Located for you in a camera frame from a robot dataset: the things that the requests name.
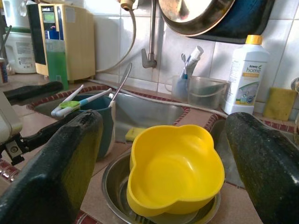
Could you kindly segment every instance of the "white plastic bottle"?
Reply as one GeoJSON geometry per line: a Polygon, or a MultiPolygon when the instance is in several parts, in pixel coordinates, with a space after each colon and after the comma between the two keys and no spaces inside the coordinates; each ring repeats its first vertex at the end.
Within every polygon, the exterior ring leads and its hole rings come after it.
{"type": "Polygon", "coordinates": [[[260,35],[248,35],[246,44],[234,50],[229,87],[221,105],[227,114],[253,113],[257,91],[270,56],[262,47],[262,40],[260,35]]]}

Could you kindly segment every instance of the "yellow sponge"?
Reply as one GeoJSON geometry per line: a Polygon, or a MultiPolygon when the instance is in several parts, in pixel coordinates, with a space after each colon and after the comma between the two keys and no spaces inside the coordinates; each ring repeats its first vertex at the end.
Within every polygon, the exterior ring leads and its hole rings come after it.
{"type": "Polygon", "coordinates": [[[132,127],[126,134],[126,141],[133,142],[134,139],[146,128],[132,127]]]}
{"type": "Polygon", "coordinates": [[[263,116],[277,120],[288,120],[296,96],[297,93],[294,90],[271,87],[263,116]]]}

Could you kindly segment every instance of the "yellow bottle cap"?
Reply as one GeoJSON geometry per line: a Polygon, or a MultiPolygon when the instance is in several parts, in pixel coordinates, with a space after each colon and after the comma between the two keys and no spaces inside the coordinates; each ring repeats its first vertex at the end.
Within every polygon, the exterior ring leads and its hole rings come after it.
{"type": "Polygon", "coordinates": [[[263,37],[260,35],[248,35],[246,39],[246,44],[256,44],[261,45],[263,42],[263,37]]]}

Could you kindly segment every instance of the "kitchen sink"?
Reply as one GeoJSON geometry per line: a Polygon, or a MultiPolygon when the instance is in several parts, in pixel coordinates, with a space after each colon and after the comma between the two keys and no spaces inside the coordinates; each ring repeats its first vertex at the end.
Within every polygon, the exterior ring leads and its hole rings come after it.
{"type": "MultiPolygon", "coordinates": [[[[102,91],[90,91],[81,95],[97,94],[102,91]]],[[[35,111],[51,117],[51,111],[65,98],[40,104],[35,111]]],[[[116,97],[115,139],[125,142],[125,135],[132,127],[147,128],[156,125],[172,125],[184,109],[179,106],[167,105],[119,93],[116,97]]]]}
{"type": "MultiPolygon", "coordinates": [[[[224,129],[225,120],[218,120],[215,122],[211,129],[211,135],[214,140],[214,147],[219,156],[221,157],[224,170],[225,170],[225,180],[239,187],[245,187],[240,179],[237,165],[234,160],[232,151],[228,145],[227,135],[224,129]]],[[[287,137],[292,143],[293,134],[288,132],[280,131],[285,137],[287,137]]]]}

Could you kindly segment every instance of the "stainless steel bowl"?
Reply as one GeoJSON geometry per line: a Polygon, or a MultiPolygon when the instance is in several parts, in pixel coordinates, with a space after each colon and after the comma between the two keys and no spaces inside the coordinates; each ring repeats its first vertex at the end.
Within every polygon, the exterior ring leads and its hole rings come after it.
{"type": "Polygon", "coordinates": [[[184,36],[197,36],[216,26],[235,0],[158,0],[170,29],[184,36]]]}
{"type": "MultiPolygon", "coordinates": [[[[129,207],[126,193],[128,177],[130,174],[129,164],[130,152],[127,152],[118,157],[106,168],[102,179],[102,191],[104,197],[113,213],[126,223],[154,224],[154,222],[149,219],[134,213],[129,207]]],[[[200,209],[196,216],[191,221],[187,222],[187,224],[208,223],[216,214],[219,205],[220,193],[218,193],[205,207],[200,209]]]]}

